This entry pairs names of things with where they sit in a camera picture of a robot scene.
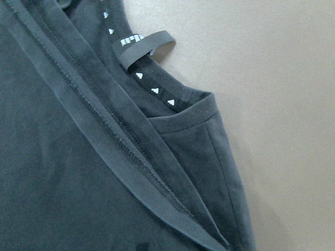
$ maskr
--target white triangle print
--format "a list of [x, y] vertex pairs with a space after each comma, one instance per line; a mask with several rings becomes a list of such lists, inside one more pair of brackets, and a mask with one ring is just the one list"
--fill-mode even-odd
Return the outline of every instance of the white triangle print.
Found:
[[139, 79], [142, 79], [142, 77], [143, 77], [143, 73], [137, 72], [136, 75], [138, 76]]
[[168, 100], [167, 101], [170, 105], [174, 106], [174, 99]]
[[158, 88], [152, 88], [151, 90], [152, 90], [154, 93], [157, 93], [157, 94], [158, 94], [158, 91], [159, 91]]

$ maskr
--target beige surface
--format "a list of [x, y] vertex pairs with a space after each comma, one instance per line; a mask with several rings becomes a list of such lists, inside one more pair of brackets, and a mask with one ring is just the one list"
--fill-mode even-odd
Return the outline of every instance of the beige surface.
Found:
[[335, 1], [124, 3], [177, 40], [168, 72], [215, 93], [258, 250], [335, 250]]

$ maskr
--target fabric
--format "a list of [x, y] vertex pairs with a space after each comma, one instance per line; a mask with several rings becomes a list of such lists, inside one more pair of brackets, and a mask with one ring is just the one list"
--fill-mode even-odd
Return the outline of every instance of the fabric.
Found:
[[214, 93], [125, 71], [131, 34], [120, 1], [0, 1], [0, 250], [255, 250]]

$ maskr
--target clothing tag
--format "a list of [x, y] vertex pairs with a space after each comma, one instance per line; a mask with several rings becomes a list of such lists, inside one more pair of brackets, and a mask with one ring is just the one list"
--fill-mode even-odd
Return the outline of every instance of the clothing tag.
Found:
[[66, 9], [70, 6], [71, 0], [57, 0], [57, 3], [62, 9]]
[[116, 40], [112, 47], [120, 64], [125, 70], [128, 70], [128, 67], [135, 63], [136, 60], [146, 54], [153, 55], [156, 48], [172, 41], [175, 41], [174, 38], [166, 30], [163, 30], [147, 37], [132, 34]]

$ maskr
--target clothing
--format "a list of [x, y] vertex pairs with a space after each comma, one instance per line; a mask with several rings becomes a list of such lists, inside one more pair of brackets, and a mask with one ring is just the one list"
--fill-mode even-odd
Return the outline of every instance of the clothing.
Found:
[[131, 34], [120, 1], [0, 1], [0, 250], [255, 250], [214, 93], [123, 69]]

